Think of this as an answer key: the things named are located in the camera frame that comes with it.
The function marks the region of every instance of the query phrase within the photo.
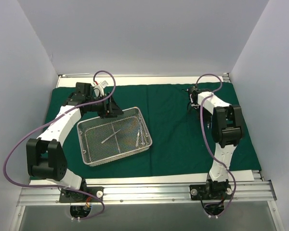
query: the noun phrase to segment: green cloth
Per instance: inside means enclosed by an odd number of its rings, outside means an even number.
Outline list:
[[[215,89],[219,83],[199,84],[201,88]],[[165,176],[205,173],[212,166],[212,158],[205,147],[200,121],[196,111],[187,113],[188,95],[181,89],[191,84],[163,84],[118,86],[114,99],[121,109],[139,107],[153,140],[149,150],[96,167],[83,163],[75,125],[63,145],[68,168],[84,178],[122,178]],[[74,88],[53,90],[46,122],[55,118],[63,102]],[[230,83],[216,93],[225,102],[238,104],[235,90]],[[87,113],[81,120],[96,117]],[[207,131],[210,147],[214,153],[215,143]],[[245,138],[236,148],[231,170],[261,170],[257,155],[245,126]]]

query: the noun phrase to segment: mesh bottom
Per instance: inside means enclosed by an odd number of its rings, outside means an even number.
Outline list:
[[[116,119],[82,121],[78,131],[83,161],[90,166],[145,151],[152,143],[138,108],[124,110],[124,115]]]

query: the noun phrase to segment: wall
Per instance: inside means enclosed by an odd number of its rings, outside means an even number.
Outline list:
[[[289,230],[289,0],[269,1],[231,79]]]
[[[16,0],[0,0],[0,231],[9,229],[20,193],[4,178],[2,165],[21,137],[41,125],[56,72]],[[26,183],[22,145],[8,163],[8,173]]]
[[[230,72],[268,0],[19,0],[59,74]]]

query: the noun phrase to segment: purple hose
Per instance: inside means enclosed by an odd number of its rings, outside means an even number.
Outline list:
[[[13,152],[15,151],[15,149],[16,149],[25,139],[27,139],[29,136],[31,136],[33,133],[35,133],[35,132],[37,132],[37,131],[40,131],[41,129],[49,126],[50,124],[52,124],[52,123],[54,123],[54,122],[56,122],[56,121],[58,121],[59,119],[61,119],[63,116],[65,116],[67,113],[73,111],[74,109],[77,109],[77,108],[80,108],[80,107],[83,107],[83,106],[87,106],[87,105],[90,105],[90,104],[101,103],[101,102],[109,99],[109,98],[113,95],[113,93],[115,92],[115,89],[116,89],[116,81],[115,81],[115,78],[113,77],[113,75],[112,75],[110,72],[108,72],[108,71],[103,71],[103,70],[98,71],[98,72],[96,72],[96,73],[94,74],[94,76],[93,76],[93,81],[95,81],[96,75],[99,74],[99,73],[101,73],[101,72],[104,72],[104,73],[109,74],[110,77],[111,77],[111,78],[113,79],[113,81],[114,81],[114,87],[113,87],[112,91],[110,92],[110,94],[109,94],[108,96],[106,96],[106,97],[103,98],[102,100],[98,100],[98,101],[94,101],[94,102],[83,103],[83,104],[77,105],[77,106],[75,106],[75,107],[67,110],[67,111],[65,112],[65,114],[62,114],[62,115],[60,115],[59,117],[57,117],[56,119],[48,122],[47,124],[44,124],[44,125],[36,128],[36,129],[34,129],[33,131],[31,131],[30,133],[28,133],[27,135],[25,135],[25,136],[12,148],[12,150],[9,152],[8,156],[6,157],[6,159],[5,159],[4,163],[3,163],[3,174],[4,174],[4,177],[8,180],[8,182],[10,182],[10,183],[12,183],[12,184],[14,184],[14,185],[17,185],[17,186],[20,186],[20,187],[26,187],[26,188],[54,188],[54,187],[60,187],[60,188],[68,189],[68,190],[71,190],[71,191],[74,191],[74,192],[77,192],[77,193],[82,193],[82,194],[84,194],[84,195],[87,195],[87,196],[89,196],[89,197],[92,197],[92,198],[94,198],[95,200],[99,201],[99,202],[102,204],[103,208],[102,208],[102,210],[101,210],[100,212],[97,212],[97,213],[95,213],[95,214],[89,215],[89,216],[87,216],[87,217],[85,217],[85,218],[81,218],[81,219],[93,218],[93,217],[95,217],[95,216],[103,213],[104,210],[105,210],[105,205],[104,205],[103,201],[100,200],[99,198],[97,198],[96,196],[90,194],[90,193],[83,192],[83,191],[76,190],[76,189],[66,188],[65,186],[62,186],[62,185],[48,185],[48,184],[46,184],[46,185],[27,185],[27,184],[21,184],[21,183],[15,182],[15,181],[13,181],[13,180],[8,176],[8,174],[7,174],[7,172],[6,172],[6,165],[7,165],[8,161],[9,161],[9,158],[11,157],[11,155],[13,154]]]
[[[211,156],[217,163],[223,165],[223,166],[226,168],[227,172],[228,172],[228,173],[230,174],[230,176],[232,177],[233,183],[234,183],[234,185],[235,185],[234,188],[233,188],[232,196],[231,196],[231,198],[230,198],[227,206],[225,207],[225,209],[224,209],[219,215],[216,215],[216,217],[219,217],[219,216],[221,216],[221,215],[228,209],[228,207],[230,206],[230,204],[231,204],[231,202],[232,202],[232,200],[233,200],[234,194],[235,194],[235,192],[236,192],[236,179],[235,179],[234,175],[232,174],[232,172],[230,172],[230,170],[227,169],[226,164],[224,164],[222,161],[220,161],[220,160],[218,160],[217,158],[215,158],[214,154],[212,153],[212,151],[211,151],[211,149],[210,149],[210,147],[209,147],[208,140],[207,140],[207,137],[206,137],[206,133],[205,133],[205,130],[204,130],[204,124],[203,124],[203,104],[204,104],[204,102],[205,102],[208,98],[211,98],[211,97],[213,96],[213,93],[214,93],[214,92],[217,92],[218,90],[220,90],[220,89],[222,88],[223,82],[222,82],[222,80],[221,80],[217,75],[214,75],[214,74],[204,74],[204,75],[202,75],[202,76],[199,77],[199,79],[198,79],[197,82],[196,82],[196,86],[197,86],[199,80],[200,80],[202,77],[204,77],[204,76],[214,76],[214,77],[217,77],[218,80],[220,81],[220,86],[219,86],[218,89],[213,90],[211,95],[205,97],[205,98],[203,99],[203,101],[201,102],[201,105],[200,105],[200,125],[201,125],[201,131],[202,131],[203,140],[204,140],[204,143],[205,143],[205,145],[206,145],[206,147],[207,147],[207,150],[208,150],[210,156]]]

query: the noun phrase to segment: purple cable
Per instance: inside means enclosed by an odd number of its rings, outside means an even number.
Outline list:
[[[8,174],[7,174],[7,172],[6,172],[6,166],[7,166],[7,163],[8,163],[8,161],[9,161],[9,158],[11,157],[11,155],[13,154],[13,152],[15,151],[15,149],[16,149],[25,139],[27,139],[29,136],[31,136],[33,133],[35,133],[35,132],[37,132],[37,131],[40,131],[41,129],[49,126],[50,124],[52,124],[52,123],[54,123],[54,122],[56,122],[56,121],[58,121],[58,120],[61,119],[63,116],[65,116],[67,113],[69,113],[69,112],[71,112],[71,111],[73,111],[73,110],[75,110],[75,109],[77,109],[77,108],[80,108],[80,107],[83,107],[83,106],[87,106],[87,105],[90,105],[90,104],[101,103],[101,102],[109,99],[109,98],[113,95],[113,93],[115,92],[115,89],[116,89],[116,81],[115,81],[115,78],[113,77],[113,75],[112,75],[110,72],[108,72],[108,71],[103,71],[103,70],[98,71],[98,72],[96,72],[96,73],[94,74],[94,76],[93,76],[93,81],[95,81],[96,75],[99,74],[99,73],[101,73],[101,72],[104,72],[104,73],[109,74],[110,77],[111,77],[111,78],[113,79],[113,81],[114,81],[114,87],[113,87],[112,91],[110,92],[110,94],[109,94],[108,96],[106,96],[105,98],[103,98],[103,99],[101,99],[101,100],[98,100],[98,101],[89,102],[89,103],[83,103],[83,104],[77,105],[77,106],[75,106],[75,107],[67,110],[67,111],[65,112],[65,114],[62,114],[62,115],[58,116],[56,119],[48,122],[47,124],[44,124],[44,125],[36,128],[36,129],[34,129],[33,131],[29,132],[27,135],[25,135],[25,136],[12,148],[12,150],[9,152],[8,156],[6,157],[6,159],[5,159],[4,163],[3,163],[3,174],[4,174],[4,177],[8,180],[8,182],[10,182],[10,183],[12,183],[12,184],[14,184],[14,185],[17,185],[17,186],[20,186],[20,187],[26,187],[26,188],[54,188],[54,187],[60,187],[60,188],[68,189],[68,190],[71,190],[71,191],[74,191],[74,192],[77,192],[77,193],[82,193],[82,194],[84,194],[84,195],[87,195],[87,196],[89,196],[89,197],[92,197],[92,198],[94,198],[95,200],[99,201],[99,202],[102,204],[103,208],[102,208],[102,210],[101,210],[100,212],[97,212],[97,213],[92,214],[92,215],[90,215],[90,216],[87,216],[87,217],[85,217],[85,218],[80,218],[81,220],[83,220],[83,219],[90,219],[90,218],[93,218],[93,217],[95,217],[95,216],[103,213],[104,210],[105,210],[105,205],[104,205],[103,201],[100,200],[98,197],[90,194],[90,193],[83,192],[83,191],[76,190],[76,189],[67,188],[66,186],[62,186],[62,185],[48,185],[48,184],[46,184],[46,185],[27,185],[27,184],[21,184],[21,183],[15,182],[14,180],[12,180],[12,179],[8,176]]]
[[[234,197],[235,192],[236,192],[236,179],[235,179],[234,175],[232,174],[232,172],[230,172],[230,170],[227,169],[226,164],[224,164],[222,161],[218,160],[218,159],[214,156],[214,154],[212,153],[212,151],[211,151],[211,149],[210,149],[210,147],[209,147],[209,144],[208,144],[208,140],[207,140],[207,137],[206,137],[206,133],[205,133],[205,130],[204,130],[204,124],[203,124],[203,104],[204,104],[204,102],[205,102],[208,98],[211,98],[211,97],[214,95],[215,92],[217,92],[218,90],[220,90],[220,89],[222,88],[223,82],[222,82],[222,80],[221,80],[217,75],[214,75],[214,74],[204,74],[204,75],[202,75],[202,76],[199,77],[199,79],[198,79],[197,82],[196,82],[196,86],[197,86],[199,80],[200,80],[202,77],[204,77],[204,76],[214,76],[214,77],[217,77],[218,80],[220,81],[220,86],[219,86],[218,89],[213,90],[211,95],[205,97],[205,98],[202,100],[201,105],[200,105],[200,125],[201,125],[201,131],[202,131],[203,140],[204,140],[204,143],[205,143],[205,145],[206,145],[206,147],[207,147],[207,150],[208,150],[210,156],[211,156],[217,163],[223,165],[223,166],[226,168],[227,172],[228,172],[228,173],[230,174],[230,176],[232,177],[233,183],[234,183],[234,188],[233,188],[232,196],[231,196],[231,198],[230,198],[227,206],[225,207],[225,209],[224,209],[219,215],[216,215],[216,217],[219,217],[219,216],[221,216],[221,215],[228,209],[228,207],[230,206],[230,204],[231,204],[231,202],[232,202],[232,200],[233,200],[233,197]]]

